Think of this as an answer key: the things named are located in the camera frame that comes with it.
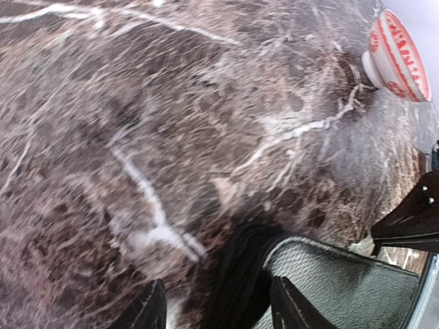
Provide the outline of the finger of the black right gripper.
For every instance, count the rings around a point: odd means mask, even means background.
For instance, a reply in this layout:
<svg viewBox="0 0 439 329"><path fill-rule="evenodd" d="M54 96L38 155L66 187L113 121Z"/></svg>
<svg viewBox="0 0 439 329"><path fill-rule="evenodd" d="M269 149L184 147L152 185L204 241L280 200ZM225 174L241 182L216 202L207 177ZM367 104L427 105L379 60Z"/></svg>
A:
<svg viewBox="0 0 439 329"><path fill-rule="evenodd" d="M374 254L382 247L438 253L438 170L424 174L403 201L371 228Z"/></svg>

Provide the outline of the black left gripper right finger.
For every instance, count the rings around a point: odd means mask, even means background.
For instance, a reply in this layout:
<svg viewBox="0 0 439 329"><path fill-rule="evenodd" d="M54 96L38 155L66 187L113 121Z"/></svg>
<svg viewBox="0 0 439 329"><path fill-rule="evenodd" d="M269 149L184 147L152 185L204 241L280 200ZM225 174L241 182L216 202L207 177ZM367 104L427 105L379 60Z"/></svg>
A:
<svg viewBox="0 0 439 329"><path fill-rule="evenodd" d="M337 329L287 277L273 277L270 303L274 329Z"/></svg>

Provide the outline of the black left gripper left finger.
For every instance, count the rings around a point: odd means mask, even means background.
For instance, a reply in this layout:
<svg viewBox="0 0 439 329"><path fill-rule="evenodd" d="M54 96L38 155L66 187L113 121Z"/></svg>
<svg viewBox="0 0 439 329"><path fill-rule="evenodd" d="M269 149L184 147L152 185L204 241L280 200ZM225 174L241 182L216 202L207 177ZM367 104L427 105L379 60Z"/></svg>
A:
<svg viewBox="0 0 439 329"><path fill-rule="evenodd" d="M112 324L114 329L166 329L167 301L162 280L152 280Z"/></svg>

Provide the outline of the black zippered tool case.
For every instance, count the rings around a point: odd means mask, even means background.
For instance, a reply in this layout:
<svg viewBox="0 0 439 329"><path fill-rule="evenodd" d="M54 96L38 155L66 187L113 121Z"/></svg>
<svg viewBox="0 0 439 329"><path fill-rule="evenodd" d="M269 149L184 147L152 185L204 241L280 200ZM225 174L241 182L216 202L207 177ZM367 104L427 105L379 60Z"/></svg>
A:
<svg viewBox="0 0 439 329"><path fill-rule="evenodd" d="M226 242L203 328L273 328L270 286L287 277L337 328L402 328L415 273L275 227L246 224Z"/></svg>

